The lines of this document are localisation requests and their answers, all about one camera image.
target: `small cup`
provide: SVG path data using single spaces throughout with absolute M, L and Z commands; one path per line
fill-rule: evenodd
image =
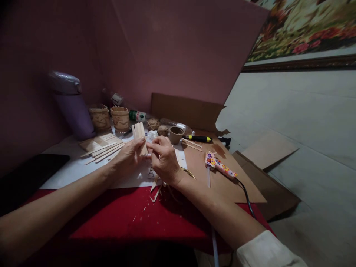
M 179 141 L 181 140 L 182 136 L 184 134 L 184 131 L 176 126 L 170 127 L 169 128 L 169 139 L 172 143 L 172 145 L 177 145 Z
M 119 133 L 127 132 L 130 129 L 129 110 L 123 107 L 112 107 L 110 109 L 115 130 Z
M 90 118 L 92 119 L 95 131 L 97 133 L 111 130 L 109 110 L 105 105 L 94 104 L 89 106 Z

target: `framed painting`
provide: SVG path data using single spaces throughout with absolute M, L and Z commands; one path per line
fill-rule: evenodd
M 356 0 L 259 0 L 271 10 L 242 72 L 356 69 Z

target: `purple thermos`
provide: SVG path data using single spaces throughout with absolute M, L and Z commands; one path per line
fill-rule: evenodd
M 50 72 L 49 77 L 54 98 L 75 138 L 82 141 L 94 137 L 94 126 L 82 97 L 79 79 L 56 71 Z

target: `forearm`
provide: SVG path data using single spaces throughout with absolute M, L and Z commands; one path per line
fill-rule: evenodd
M 113 182 L 113 169 L 95 172 L 0 218 L 0 250 L 16 265 L 42 247 Z
M 186 173 L 176 186 L 207 218 L 221 237 L 237 249 L 249 242 L 265 228 L 238 205 L 227 201 L 205 184 L 192 179 Z

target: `red table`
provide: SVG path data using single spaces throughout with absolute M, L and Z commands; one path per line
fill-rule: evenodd
M 178 242 L 212 254 L 211 226 L 203 215 L 178 191 L 177 203 L 162 187 L 153 203 L 150 187 L 111 189 L 106 191 L 60 230 L 33 258 L 53 258 L 68 254 L 98 254 L 117 250 L 122 246 L 148 240 Z M 33 201 L 53 190 L 38 190 Z M 239 204 L 249 213 L 247 204 Z M 257 220 L 271 231 L 255 204 Z M 217 235 L 219 253 L 228 253 L 230 247 Z

